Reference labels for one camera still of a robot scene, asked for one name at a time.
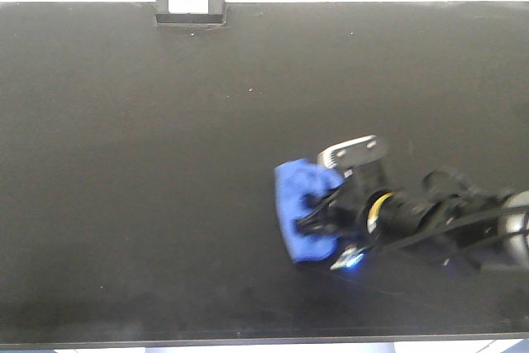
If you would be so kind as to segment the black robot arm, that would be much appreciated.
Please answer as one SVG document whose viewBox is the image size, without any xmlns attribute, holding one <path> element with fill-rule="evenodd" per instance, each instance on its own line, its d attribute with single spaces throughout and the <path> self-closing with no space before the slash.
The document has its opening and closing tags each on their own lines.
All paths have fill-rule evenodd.
<svg viewBox="0 0 529 353">
<path fill-rule="evenodd" d="M 343 182 L 308 194 L 309 213 L 294 220 L 304 236 L 346 242 L 334 270 L 399 251 L 443 266 L 527 270 L 526 191 L 489 193 L 454 169 L 435 169 L 422 180 L 425 197 L 414 198 L 389 185 L 379 160 L 342 171 Z"/>
</svg>

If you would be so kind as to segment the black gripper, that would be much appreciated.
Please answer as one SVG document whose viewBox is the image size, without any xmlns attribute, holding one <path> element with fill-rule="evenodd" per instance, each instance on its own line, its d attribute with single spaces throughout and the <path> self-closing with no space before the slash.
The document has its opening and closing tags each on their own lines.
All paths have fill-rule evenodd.
<svg viewBox="0 0 529 353">
<path fill-rule="evenodd" d="M 407 230 L 407 196 L 392 189 L 379 160 L 345 170 L 333 169 L 344 183 L 321 199 L 307 197 L 311 212 L 297 221 L 298 231 L 339 240 L 373 240 L 382 233 L 403 235 Z"/>
</svg>

